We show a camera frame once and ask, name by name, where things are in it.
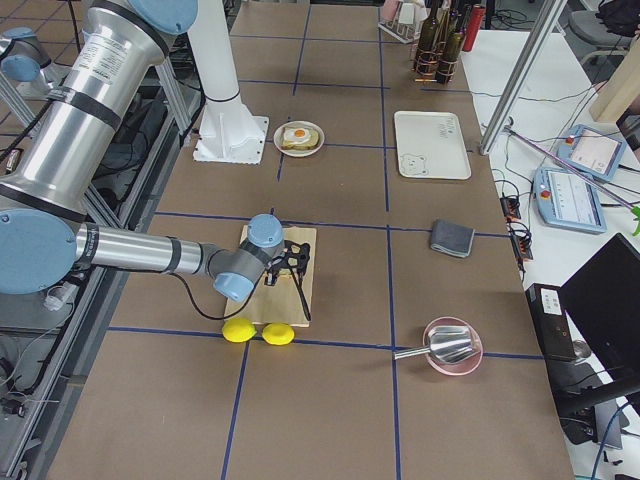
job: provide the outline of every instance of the yellow lemon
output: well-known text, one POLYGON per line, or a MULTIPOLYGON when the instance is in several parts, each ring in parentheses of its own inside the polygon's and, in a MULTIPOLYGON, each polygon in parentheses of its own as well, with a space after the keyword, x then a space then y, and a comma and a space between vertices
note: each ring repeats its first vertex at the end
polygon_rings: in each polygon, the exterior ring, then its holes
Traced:
POLYGON ((293 328, 286 323, 270 323, 262 330, 262 338, 270 345, 286 345, 294 336, 293 328))
POLYGON ((222 327, 222 336, 229 342, 242 343, 256 334, 256 327, 250 320, 242 317, 232 318, 222 327))

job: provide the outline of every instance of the fried egg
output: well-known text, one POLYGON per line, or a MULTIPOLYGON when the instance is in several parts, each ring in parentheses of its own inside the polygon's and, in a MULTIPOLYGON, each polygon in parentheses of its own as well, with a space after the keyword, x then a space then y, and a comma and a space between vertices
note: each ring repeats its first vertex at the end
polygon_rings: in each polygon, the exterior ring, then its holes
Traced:
POLYGON ((282 138, 285 142, 289 142, 292 145, 301 145, 308 142, 311 138, 311 132, 308 128, 285 128, 282 138))

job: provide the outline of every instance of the robot mounting pedestal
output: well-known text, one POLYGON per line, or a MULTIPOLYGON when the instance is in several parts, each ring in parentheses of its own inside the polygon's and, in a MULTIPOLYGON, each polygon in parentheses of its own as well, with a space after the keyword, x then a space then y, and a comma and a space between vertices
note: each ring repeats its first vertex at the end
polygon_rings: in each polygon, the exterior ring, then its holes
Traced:
POLYGON ((254 117, 242 103, 222 2, 198 2, 189 40, 207 96, 194 158, 260 163, 269 119, 254 117))

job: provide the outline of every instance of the white sticker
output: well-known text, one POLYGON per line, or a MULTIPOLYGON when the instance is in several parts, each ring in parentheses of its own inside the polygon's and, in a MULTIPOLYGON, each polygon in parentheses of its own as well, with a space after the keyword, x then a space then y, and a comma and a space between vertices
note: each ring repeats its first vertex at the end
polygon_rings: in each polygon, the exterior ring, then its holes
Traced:
POLYGON ((126 47, 115 40, 93 34, 73 65, 74 70, 86 72, 111 85, 127 58, 126 47))
POLYGON ((542 297, 542 310, 544 311, 544 313, 548 315, 562 315, 562 308, 560 307, 558 292, 556 292, 555 290, 541 288, 540 296, 542 297))

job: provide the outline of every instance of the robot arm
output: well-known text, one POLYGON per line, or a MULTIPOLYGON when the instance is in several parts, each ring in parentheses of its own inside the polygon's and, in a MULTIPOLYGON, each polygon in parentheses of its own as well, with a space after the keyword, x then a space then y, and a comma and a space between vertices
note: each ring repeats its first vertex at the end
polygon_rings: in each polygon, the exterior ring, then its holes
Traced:
POLYGON ((17 82, 28 82, 22 96, 43 100, 68 72, 51 60, 30 28, 12 28, 0 34, 0 71, 17 82))
POLYGON ((0 177, 0 292, 32 293, 74 263, 215 277, 244 300, 284 248, 280 222, 258 215, 236 252, 84 223, 83 195, 150 66, 195 21, 197 0, 95 0, 91 35, 16 171, 0 177))

